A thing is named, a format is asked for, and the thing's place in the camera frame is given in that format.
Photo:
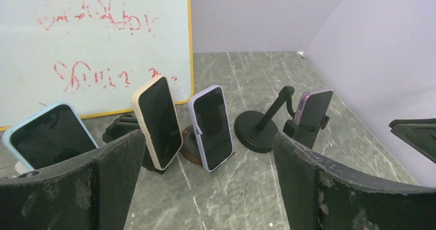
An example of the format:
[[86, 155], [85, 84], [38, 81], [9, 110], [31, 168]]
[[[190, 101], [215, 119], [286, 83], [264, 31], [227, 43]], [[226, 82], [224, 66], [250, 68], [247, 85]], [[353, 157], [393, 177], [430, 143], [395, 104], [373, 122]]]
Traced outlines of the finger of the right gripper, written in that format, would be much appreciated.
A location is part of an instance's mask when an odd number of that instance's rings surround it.
[[435, 118], [396, 119], [389, 127], [392, 134], [435, 163]]

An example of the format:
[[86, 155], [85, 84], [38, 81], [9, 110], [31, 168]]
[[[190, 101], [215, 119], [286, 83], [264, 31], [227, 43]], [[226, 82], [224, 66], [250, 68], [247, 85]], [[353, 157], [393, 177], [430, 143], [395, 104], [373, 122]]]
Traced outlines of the black round base phone holder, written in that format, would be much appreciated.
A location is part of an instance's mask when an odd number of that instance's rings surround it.
[[[286, 104], [288, 114], [292, 117], [292, 119], [285, 122], [283, 132], [307, 148], [313, 148], [317, 137], [315, 138], [314, 135], [311, 135], [310, 131], [305, 127], [299, 128], [293, 122], [296, 113], [296, 110], [294, 111], [292, 107], [292, 95], [294, 92], [295, 89], [292, 86], [283, 87], [278, 93], [277, 99], [265, 114], [252, 110], [238, 115], [234, 121], [234, 131], [238, 140], [247, 149], [256, 153], [269, 153], [272, 151], [274, 136], [279, 131], [272, 118], [283, 104]], [[326, 114], [320, 130], [327, 127], [329, 120], [330, 118]]]

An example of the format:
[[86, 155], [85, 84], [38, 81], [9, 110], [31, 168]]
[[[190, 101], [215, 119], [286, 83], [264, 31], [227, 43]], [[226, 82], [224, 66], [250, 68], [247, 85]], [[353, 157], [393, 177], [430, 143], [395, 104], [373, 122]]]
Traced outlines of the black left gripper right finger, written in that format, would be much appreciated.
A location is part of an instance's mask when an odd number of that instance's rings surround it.
[[435, 189], [372, 176], [286, 134], [274, 160], [291, 229], [435, 229]]

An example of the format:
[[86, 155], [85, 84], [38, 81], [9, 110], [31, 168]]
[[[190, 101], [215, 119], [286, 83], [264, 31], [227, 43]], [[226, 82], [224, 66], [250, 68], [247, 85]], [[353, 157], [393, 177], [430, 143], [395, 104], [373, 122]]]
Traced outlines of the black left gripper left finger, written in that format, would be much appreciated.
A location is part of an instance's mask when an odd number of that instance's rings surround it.
[[123, 229], [146, 150], [135, 130], [61, 163], [1, 179], [1, 229]]

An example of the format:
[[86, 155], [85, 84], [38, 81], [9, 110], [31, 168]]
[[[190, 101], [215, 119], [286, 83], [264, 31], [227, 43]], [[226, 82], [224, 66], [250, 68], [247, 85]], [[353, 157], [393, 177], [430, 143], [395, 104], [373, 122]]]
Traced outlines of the phone with beige case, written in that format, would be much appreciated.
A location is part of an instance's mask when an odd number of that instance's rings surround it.
[[164, 171], [183, 144], [167, 78], [153, 77], [133, 93], [131, 102], [153, 166]]

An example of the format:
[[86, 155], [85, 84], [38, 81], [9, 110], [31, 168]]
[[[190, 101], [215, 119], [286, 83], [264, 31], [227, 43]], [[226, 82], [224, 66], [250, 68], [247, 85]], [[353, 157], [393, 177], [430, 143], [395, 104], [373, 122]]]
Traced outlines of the phone with blue case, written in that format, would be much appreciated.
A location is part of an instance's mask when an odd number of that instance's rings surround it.
[[99, 148], [74, 107], [53, 103], [2, 136], [4, 146], [28, 171], [45, 168]]

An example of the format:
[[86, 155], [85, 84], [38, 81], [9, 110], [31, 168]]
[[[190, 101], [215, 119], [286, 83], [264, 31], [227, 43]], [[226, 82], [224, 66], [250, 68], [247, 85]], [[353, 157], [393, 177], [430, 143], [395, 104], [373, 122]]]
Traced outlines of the black folding phone stand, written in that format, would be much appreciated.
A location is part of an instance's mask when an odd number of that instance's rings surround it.
[[[121, 114], [106, 128], [105, 132], [102, 134], [102, 140], [105, 143], [110, 143], [137, 129], [140, 130], [140, 126], [133, 113]], [[142, 166], [149, 171], [159, 174], [164, 174], [166, 172], [166, 169], [158, 170], [155, 168], [147, 147], [144, 152]]]

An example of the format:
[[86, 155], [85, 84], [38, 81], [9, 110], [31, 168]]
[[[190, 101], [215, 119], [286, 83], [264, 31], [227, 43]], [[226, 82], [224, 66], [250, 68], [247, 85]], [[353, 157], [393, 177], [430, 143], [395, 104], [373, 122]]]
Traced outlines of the phone with pink case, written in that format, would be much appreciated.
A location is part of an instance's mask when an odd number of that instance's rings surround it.
[[293, 119], [294, 124], [299, 128], [305, 127], [316, 138], [323, 126], [332, 97], [333, 90], [328, 87], [303, 93]]

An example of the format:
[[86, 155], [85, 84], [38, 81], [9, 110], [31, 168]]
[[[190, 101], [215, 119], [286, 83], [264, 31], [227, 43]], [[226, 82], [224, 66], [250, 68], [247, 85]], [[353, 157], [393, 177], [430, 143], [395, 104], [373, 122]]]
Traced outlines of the phone with lilac case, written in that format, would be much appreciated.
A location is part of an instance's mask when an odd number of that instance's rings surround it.
[[192, 96], [188, 110], [202, 166], [213, 172], [234, 154], [222, 87], [212, 85]]

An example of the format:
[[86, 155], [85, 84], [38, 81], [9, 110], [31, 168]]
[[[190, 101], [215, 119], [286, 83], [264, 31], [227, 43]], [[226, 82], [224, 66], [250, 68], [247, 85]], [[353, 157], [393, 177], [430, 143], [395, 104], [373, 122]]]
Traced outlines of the white phone stand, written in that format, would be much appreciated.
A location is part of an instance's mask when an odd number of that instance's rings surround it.
[[28, 173], [30, 170], [26, 168], [21, 162], [16, 162], [14, 165], [14, 170], [18, 173], [18, 175], [22, 175], [24, 173]]

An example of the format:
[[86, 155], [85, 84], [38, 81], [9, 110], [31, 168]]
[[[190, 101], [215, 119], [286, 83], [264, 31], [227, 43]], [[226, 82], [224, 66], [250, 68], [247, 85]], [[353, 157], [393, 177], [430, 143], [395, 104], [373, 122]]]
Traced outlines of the yellow framed whiteboard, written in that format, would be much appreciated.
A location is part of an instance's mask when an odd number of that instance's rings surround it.
[[1, 130], [59, 101], [129, 112], [158, 75], [176, 104], [192, 97], [191, 0], [1, 0]]

